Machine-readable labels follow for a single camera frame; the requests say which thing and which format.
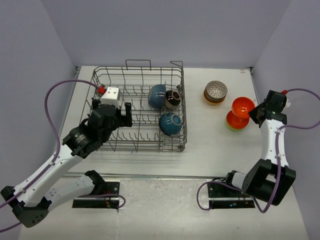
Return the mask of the orange bowl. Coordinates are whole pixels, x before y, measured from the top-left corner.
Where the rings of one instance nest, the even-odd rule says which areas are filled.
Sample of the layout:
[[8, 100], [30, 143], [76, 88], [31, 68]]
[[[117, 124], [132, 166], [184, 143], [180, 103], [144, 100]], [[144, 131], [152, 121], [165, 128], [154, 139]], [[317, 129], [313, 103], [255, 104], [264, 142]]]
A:
[[242, 130], [249, 124], [249, 118], [241, 118], [236, 116], [232, 111], [226, 115], [226, 123], [234, 130]]
[[255, 108], [255, 103], [248, 97], [237, 97], [231, 105], [232, 113], [242, 119], [249, 119], [249, 112]]

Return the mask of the lime green bowl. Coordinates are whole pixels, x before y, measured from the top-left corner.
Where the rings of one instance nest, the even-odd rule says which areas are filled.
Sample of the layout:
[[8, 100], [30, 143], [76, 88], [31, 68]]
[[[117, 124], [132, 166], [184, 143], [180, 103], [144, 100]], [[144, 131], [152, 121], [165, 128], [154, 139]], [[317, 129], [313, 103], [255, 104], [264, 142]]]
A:
[[227, 125], [227, 128], [229, 129], [229, 130], [231, 130], [231, 131], [234, 131], [234, 132], [242, 132], [245, 128], [240, 128], [240, 129], [238, 129], [238, 128], [233, 128], [233, 127], [231, 127], [231, 126], [229, 126], [229, 125]]

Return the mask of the matte blue bowl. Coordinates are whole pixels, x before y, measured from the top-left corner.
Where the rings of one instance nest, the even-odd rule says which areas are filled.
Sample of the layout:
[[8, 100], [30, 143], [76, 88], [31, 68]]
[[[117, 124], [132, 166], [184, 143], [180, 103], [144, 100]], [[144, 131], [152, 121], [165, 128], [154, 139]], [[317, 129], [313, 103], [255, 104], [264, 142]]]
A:
[[156, 84], [149, 90], [148, 104], [152, 109], [160, 111], [164, 106], [165, 98], [166, 86], [164, 84]]

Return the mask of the glossy teal blue bowl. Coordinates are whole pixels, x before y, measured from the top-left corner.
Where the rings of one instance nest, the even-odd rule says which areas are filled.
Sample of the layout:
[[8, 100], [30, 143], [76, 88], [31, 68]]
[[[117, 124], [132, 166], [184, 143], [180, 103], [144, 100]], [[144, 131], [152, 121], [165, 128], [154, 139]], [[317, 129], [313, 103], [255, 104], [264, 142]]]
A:
[[177, 135], [182, 128], [182, 119], [177, 114], [168, 112], [161, 115], [158, 125], [165, 135]]

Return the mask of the yellow bowl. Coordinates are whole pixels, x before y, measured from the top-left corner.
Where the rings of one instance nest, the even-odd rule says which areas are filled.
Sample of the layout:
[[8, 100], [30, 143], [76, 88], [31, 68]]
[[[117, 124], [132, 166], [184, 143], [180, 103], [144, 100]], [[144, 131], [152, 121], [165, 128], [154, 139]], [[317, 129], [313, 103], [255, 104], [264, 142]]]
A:
[[221, 106], [224, 102], [210, 102], [207, 101], [207, 104], [211, 105], [211, 106]]

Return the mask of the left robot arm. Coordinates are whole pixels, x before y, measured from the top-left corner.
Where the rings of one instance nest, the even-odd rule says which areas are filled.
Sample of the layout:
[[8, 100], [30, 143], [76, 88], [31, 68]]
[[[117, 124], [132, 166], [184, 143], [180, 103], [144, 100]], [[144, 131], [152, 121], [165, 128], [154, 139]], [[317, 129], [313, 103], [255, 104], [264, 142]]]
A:
[[0, 194], [12, 208], [18, 223], [31, 228], [49, 212], [77, 197], [97, 198], [105, 181], [94, 170], [87, 171], [74, 182], [60, 188], [54, 184], [72, 167], [106, 143], [113, 131], [131, 127], [132, 105], [121, 108], [93, 100], [93, 111], [62, 140], [57, 151], [29, 178], [16, 186], [4, 187]]

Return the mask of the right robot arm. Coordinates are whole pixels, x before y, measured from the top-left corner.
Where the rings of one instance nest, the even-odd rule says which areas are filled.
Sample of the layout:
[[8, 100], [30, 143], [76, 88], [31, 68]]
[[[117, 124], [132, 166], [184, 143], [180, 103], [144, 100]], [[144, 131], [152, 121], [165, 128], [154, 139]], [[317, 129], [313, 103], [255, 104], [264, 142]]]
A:
[[285, 153], [287, 116], [282, 113], [287, 96], [270, 90], [249, 117], [259, 126], [262, 137], [261, 158], [248, 173], [231, 171], [226, 176], [223, 191], [233, 197], [240, 191], [269, 205], [281, 203], [296, 179], [296, 171], [289, 168]]

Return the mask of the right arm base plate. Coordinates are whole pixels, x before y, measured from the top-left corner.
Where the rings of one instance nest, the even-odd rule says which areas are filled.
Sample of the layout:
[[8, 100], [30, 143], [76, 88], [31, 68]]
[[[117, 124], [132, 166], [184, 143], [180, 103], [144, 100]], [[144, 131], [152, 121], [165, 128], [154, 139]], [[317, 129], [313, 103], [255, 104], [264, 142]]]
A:
[[218, 183], [209, 183], [207, 193], [209, 210], [254, 209], [256, 207], [251, 197]]

